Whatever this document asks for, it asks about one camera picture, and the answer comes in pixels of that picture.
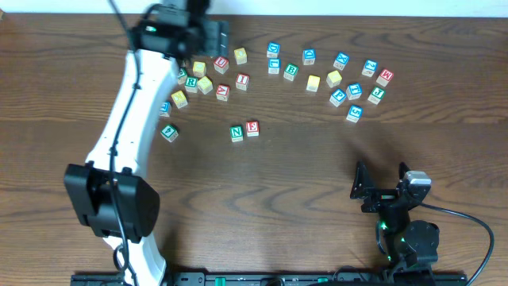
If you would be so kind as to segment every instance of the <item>black cable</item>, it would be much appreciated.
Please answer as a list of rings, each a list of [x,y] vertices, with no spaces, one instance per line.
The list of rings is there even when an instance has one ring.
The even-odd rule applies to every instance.
[[[442,212],[450,214],[450,215],[456,215],[456,216],[459,216],[461,218],[470,219],[473,222],[476,222],[476,223],[480,224],[481,226],[483,226],[483,228],[485,230],[487,230],[487,232],[489,233],[489,240],[490,240],[490,242],[489,242],[489,249],[487,251],[487,254],[485,255],[485,258],[482,261],[482,264],[479,265],[478,269],[475,271],[475,274],[473,274],[473,276],[471,276],[471,278],[469,278],[468,282],[466,283],[466,286],[471,285],[473,283],[473,281],[478,277],[478,275],[483,271],[483,269],[487,265],[489,259],[491,259],[491,255],[492,255],[492,251],[494,251],[494,243],[495,243],[494,232],[491,230],[491,228],[485,222],[475,218],[472,215],[464,214],[464,213],[461,213],[459,211],[452,211],[452,210],[449,210],[449,209],[445,209],[443,207],[435,207],[435,206],[432,206],[432,205],[428,205],[426,203],[422,203],[421,201],[415,199],[412,195],[409,195],[409,194],[408,194],[408,197],[410,199],[412,199],[415,203],[418,203],[418,205],[420,205],[422,207],[426,207],[426,208],[428,208],[430,210],[433,210],[433,211],[442,211]]]
[[[114,158],[117,155],[117,143],[118,143],[118,138],[120,137],[121,128],[124,125],[125,118],[127,117],[127,113],[129,112],[129,108],[133,103],[134,96],[136,95],[136,92],[139,89],[140,62],[139,62],[139,59],[136,54],[134,39],[129,31],[129,27],[127,26],[127,23],[125,22],[125,19],[120,14],[120,11],[118,10],[118,7],[115,4],[114,0],[108,0],[108,1],[111,5],[111,8],[113,9],[117,19],[118,19],[118,21],[120,22],[121,27],[124,29],[125,35],[129,39],[129,47],[133,53],[134,63],[136,65],[136,82],[133,85],[133,92],[130,95],[130,99],[129,99],[129,102],[127,103],[127,106],[125,107],[124,114],[121,116],[121,120],[118,123],[117,132],[114,135],[113,144],[111,145],[111,149],[110,149],[110,178],[109,178],[109,182],[110,182],[110,187],[111,187],[111,203],[113,204],[114,212],[115,212],[115,215],[117,216],[117,221],[118,221],[118,225],[120,228],[120,234],[121,234],[121,240],[122,240],[122,246],[120,248],[120,251],[121,251],[121,254],[124,258],[124,264],[123,264],[123,266],[121,266],[118,269],[118,271],[120,271],[121,273],[125,273],[125,270],[129,269],[129,271],[131,272],[132,277],[133,277],[134,285],[137,285],[136,273],[133,271],[132,267],[130,266],[129,242],[127,240],[127,235],[125,234],[124,221],[121,216],[120,207],[118,204],[118,197],[117,197],[118,189],[114,183]]]
[[[365,279],[365,277],[362,275],[362,273],[360,273],[360,270],[358,270],[358,268],[356,268],[355,266],[350,266],[350,265],[345,265],[345,266],[342,266],[340,267],[332,276],[332,281],[335,281],[335,280],[338,280],[339,277],[338,277],[338,274],[340,272],[343,272],[344,269],[353,269],[355,270],[358,275],[360,276],[360,278],[362,279],[363,282],[367,282],[367,279]]]

